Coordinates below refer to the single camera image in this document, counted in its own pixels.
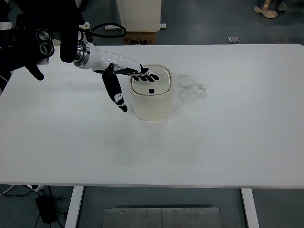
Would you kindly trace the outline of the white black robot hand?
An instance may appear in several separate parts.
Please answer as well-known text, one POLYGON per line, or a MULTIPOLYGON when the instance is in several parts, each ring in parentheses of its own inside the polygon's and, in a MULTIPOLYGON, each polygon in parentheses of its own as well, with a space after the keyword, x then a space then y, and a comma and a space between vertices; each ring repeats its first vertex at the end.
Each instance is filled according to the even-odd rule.
POLYGON ((78 42, 74 65, 101 74, 110 99, 123 112, 127 112, 128 108, 124 102, 117 74, 132 77, 136 81, 154 82, 159 80, 156 73, 138 61, 113 52, 101 51, 90 42, 78 42))

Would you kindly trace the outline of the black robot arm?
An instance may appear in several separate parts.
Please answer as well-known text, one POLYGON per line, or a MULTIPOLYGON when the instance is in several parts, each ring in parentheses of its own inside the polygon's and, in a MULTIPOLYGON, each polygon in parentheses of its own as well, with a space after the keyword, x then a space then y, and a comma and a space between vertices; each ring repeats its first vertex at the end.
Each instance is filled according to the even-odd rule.
POLYGON ((0 33, 0 75, 25 67, 43 80, 37 63, 53 55, 53 38, 60 40, 60 58, 72 63, 76 57, 82 14, 74 0, 16 0, 22 14, 14 29, 0 33))

